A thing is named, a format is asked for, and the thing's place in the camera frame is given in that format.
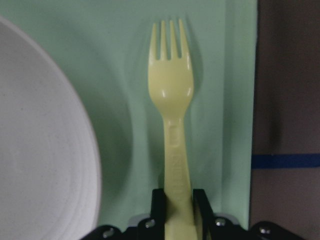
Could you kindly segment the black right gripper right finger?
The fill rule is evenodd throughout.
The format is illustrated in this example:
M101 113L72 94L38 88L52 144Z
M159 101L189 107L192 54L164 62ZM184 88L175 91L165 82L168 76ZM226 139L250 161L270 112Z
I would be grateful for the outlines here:
M204 189L193 190L194 223L198 240L213 240L215 216Z

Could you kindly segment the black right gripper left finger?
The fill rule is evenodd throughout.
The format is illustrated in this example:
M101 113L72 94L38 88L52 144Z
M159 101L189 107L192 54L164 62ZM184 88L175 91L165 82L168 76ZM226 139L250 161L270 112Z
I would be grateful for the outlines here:
M154 225L150 228L151 240L165 239L165 223L167 215L167 197L163 188L154 189L151 198L150 218Z

